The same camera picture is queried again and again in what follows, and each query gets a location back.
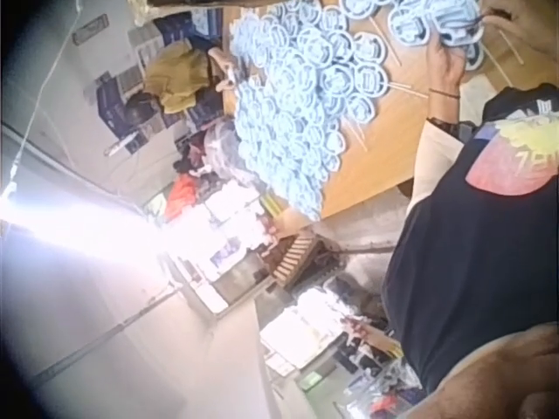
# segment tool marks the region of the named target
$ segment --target hanging cord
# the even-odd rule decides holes
[[[17,184],[15,182],[15,178],[16,178],[17,171],[19,170],[19,165],[21,163],[21,158],[22,158],[22,155],[24,153],[25,145],[27,144],[27,141],[29,140],[29,134],[31,132],[31,127],[33,126],[33,122],[34,122],[34,120],[37,116],[37,112],[39,110],[39,103],[40,103],[41,97],[43,96],[43,91],[45,90],[46,85],[48,84],[49,80],[51,79],[52,75],[54,74],[54,70],[56,69],[56,66],[59,63],[60,58],[62,57],[62,54],[64,53],[64,49],[66,48],[66,45],[68,44],[68,41],[70,40],[70,37],[72,36],[73,31],[76,28],[76,25],[78,24],[79,17],[81,16],[81,11],[82,11],[82,5],[81,5],[80,0],[76,0],[76,11],[77,11],[76,17],[73,20],[72,26],[70,27],[70,30],[66,34],[66,37],[64,38],[64,42],[60,46],[59,53],[57,54],[56,58],[54,59],[54,62],[52,63],[52,66],[51,66],[51,69],[46,74],[45,80],[43,81],[43,84],[41,85],[41,87],[38,91],[37,100],[35,101],[35,106],[33,108],[33,112],[31,113],[31,118],[29,119],[29,123],[27,124],[27,128],[25,129],[24,138],[21,141],[21,145],[19,146],[19,150],[17,151],[16,158],[14,159],[14,162],[11,164],[10,178],[9,178],[9,181],[8,181],[8,186],[3,191],[0,198],[7,198],[10,194],[15,192],[16,189],[17,189]]]

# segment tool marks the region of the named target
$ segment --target wooden table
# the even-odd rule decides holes
[[[322,0],[322,3],[323,5],[338,4],[338,1]],[[388,11],[389,9],[382,8],[375,20],[390,38],[387,29]],[[229,44],[229,23],[239,16],[239,8],[224,8],[225,48]],[[376,33],[373,24],[369,21],[351,21],[350,31]],[[408,48],[395,40],[390,42],[402,62],[402,66],[398,66],[391,55],[386,59],[383,66],[390,79],[410,85],[421,93],[427,93],[424,47]],[[500,33],[492,28],[486,29],[484,44],[496,57],[515,87],[527,89],[542,82],[556,84],[556,66],[550,59],[532,52],[519,42],[514,42],[525,61],[525,65],[520,65]],[[497,90],[507,85],[489,59],[486,59],[479,72],[485,73]],[[347,126],[342,125],[342,131],[349,141],[349,149],[342,156],[340,172],[332,174],[324,188],[323,218],[344,211],[412,178],[427,100],[391,89],[386,96],[377,100],[375,105],[377,117],[368,126],[363,127],[367,151],[351,131],[348,131]],[[228,93],[224,96],[224,107],[228,114],[233,114],[234,94]],[[276,219],[276,225],[283,231],[283,235],[293,234],[309,224],[310,221],[295,209],[286,209]]]

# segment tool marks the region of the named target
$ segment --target orange cloth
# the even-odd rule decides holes
[[[165,207],[165,218],[171,221],[183,213],[184,207],[193,205],[197,199],[197,181],[189,175],[179,175]]]

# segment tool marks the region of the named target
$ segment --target plastic bag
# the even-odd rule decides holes
[[[242,186],[256,187],[260,181],[246,168],[245,161],[238,155],[239,143],[233,119],[222,118],[206,133],[204,139],[206,162],[221,179],[235,179]]]

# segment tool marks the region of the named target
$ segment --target bracelet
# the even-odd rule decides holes
[[[429,92],[436,93],[436,94],[442,94],[443,96],[446,96],[447,98],[460,100],[460,95],[459,94],[450,94],[450,93],[447,93],[447,92],[441,92],[440,90],[436,90],[436,89],[429,89]]]

